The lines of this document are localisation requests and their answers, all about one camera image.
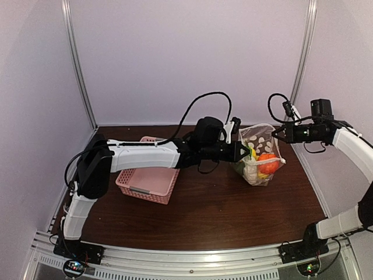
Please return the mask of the white wrinkled cabbage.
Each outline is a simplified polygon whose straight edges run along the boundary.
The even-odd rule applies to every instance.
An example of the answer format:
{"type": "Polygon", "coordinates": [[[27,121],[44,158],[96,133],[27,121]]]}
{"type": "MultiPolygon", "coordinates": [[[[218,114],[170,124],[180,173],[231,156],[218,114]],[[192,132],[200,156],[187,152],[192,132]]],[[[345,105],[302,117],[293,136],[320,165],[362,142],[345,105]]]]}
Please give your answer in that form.
{"type": "Polygon", "coordinates": [[[255,159],[241,160],[237,163],[233,163],[232,167],[250,185],[257,186],[260,183],[255,159]]]}

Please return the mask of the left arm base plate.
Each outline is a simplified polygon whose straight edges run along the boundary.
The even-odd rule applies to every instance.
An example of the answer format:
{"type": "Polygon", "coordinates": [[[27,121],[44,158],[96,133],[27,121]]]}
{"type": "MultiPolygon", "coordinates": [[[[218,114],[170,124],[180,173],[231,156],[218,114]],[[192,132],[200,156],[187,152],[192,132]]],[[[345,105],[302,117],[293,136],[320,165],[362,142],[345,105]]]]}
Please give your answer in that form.
{"type": "Polygon", "coordinates": [[[80,240],[60,240],[58,238],[53,253],[84,263],[99,265],[104,254],[104,247],[81,242],[80,240]]]}

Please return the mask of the orange pumpkin with leaf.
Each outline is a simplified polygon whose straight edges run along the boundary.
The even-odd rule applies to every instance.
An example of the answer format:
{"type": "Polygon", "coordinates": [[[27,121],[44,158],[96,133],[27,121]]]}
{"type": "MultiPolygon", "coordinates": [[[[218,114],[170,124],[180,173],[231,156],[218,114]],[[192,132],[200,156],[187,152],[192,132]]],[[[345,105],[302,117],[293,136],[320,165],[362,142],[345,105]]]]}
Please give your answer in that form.
{"type": "Polygon", "coordinates": [[[266,163],[259,164],[258,165],[258,171],[262,174],[267,174],[267,175],[273,174],[279,168],[279,161],[274,160],[274,161],[271,161],[271,162],[267,162],[267,160],[272,160],[272,159],[275,159],[275,158],[276,158],[276,155],[273,154],[273,153],[261,154],[258,157],[257,161],[258,162],[265,161],[266,163]]]}

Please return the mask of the yellow pear with leaf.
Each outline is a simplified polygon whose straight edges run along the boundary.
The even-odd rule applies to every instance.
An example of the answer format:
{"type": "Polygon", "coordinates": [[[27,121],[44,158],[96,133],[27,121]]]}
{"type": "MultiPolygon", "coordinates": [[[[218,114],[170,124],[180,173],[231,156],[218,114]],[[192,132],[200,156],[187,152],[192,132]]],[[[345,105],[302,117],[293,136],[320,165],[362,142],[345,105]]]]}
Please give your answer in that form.
{"type": "Polygon", "coordinates": [[[257,161],[258,156],[256,155],[256,151],[252,147],[249,147],[249,151],[250,151],[249,159],[253,161],[257,161]]]}

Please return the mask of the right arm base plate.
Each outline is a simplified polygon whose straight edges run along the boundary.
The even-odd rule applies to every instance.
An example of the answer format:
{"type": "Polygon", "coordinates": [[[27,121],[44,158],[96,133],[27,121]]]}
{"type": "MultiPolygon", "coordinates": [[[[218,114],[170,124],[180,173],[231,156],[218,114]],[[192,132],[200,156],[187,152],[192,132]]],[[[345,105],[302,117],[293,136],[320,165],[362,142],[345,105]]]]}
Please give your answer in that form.
{"type": "Polygon", "coordinates": [[[316,258],[321,254],[326,254],[328,252],[329,247],[326,243],[307,247],[303,240],[294,243],[285,241],[279,246],[279,254],[283,264],[316,258]]]}

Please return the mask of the clear zip top bag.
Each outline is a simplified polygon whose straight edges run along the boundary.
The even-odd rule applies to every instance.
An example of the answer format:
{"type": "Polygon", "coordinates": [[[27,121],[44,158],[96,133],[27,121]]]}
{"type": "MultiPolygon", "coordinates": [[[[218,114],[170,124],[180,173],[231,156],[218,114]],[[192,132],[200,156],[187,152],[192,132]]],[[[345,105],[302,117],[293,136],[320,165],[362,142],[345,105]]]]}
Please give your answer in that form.
{"type": "MultiPolygon", "coordinates": [[[[275,127],[270,124],[257,124],[246,128],[241,128],[238,131],[238,140],[245,145],[247,148],[252,147],[256,151],[256,155],[259,157],[261,154],[264,153],[273,153],[276,155],[275,159],[267,160],[267,162],[271,162],[274,160],[279,161],[279,170],[283,165],[286,164],[285,158],[282,157],[280,154],[278,140],[272,137],[272,132],[275,130],[275,127]]],[[[250,160],[249,157],[243,158],[243,160],[250,160]]],[[[258,165],[263,162],[256,161],[257,164],[257,171],[258,165]]],[[[260,183],[256,186],[266,186],[272,180],[273,176],[275,175],[270,174],[267,179],[260,180],[260,183]]]]}

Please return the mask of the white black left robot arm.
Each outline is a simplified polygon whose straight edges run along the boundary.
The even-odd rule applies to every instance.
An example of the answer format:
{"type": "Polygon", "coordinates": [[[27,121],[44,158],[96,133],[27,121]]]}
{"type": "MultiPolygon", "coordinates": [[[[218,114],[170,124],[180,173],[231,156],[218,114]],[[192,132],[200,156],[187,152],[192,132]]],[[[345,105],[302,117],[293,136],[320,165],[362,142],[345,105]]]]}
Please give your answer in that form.
{"type": "Polygon", "coordinates": [[[122,142],[95,135],[71,160],[77,163],[77,170],[66,183],[72,201],[60,225],[62,251],[71,259],[78,259],[84,253],[80,242],[83,226],[93,204],[108,191],[112,173],[150,167],[185,169],[200,166],[204,160],[237,163],[251,153],[244,144],[232,139],[239,125],[238,118],[222,123],[204,117],[182,138],[173,135],[153,142],[122,142]]]}

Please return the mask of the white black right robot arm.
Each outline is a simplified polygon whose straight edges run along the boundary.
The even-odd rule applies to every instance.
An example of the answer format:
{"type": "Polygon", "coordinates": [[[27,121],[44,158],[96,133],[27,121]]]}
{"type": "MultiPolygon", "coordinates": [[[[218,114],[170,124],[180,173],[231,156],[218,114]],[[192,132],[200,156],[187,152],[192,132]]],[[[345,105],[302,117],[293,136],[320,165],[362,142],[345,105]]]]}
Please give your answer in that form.
{"type": "MultiPolygon", "coordinates": [[[[372,182],[372,145],[349,123],[334,118],[330,100],[311,101],[311,115],[304,118],[288,100],[283,102],[283,107],[291,119],[284,121],[281,127],[258,124],[238,131],[238,140],[248,148],[249,154],[238,162],[237,170],[249,184],[266,184],[285,164],[279,152],[279,141],[303,145],[320,142],[323,147],[334,146],[358,167],[368,182],[372,182]]],[[[352,209],[308,225],[298,251],[303,257],[312,257],[327,239],[367,230],[371,226],[372,188],[369,187],[352,209]]]]}

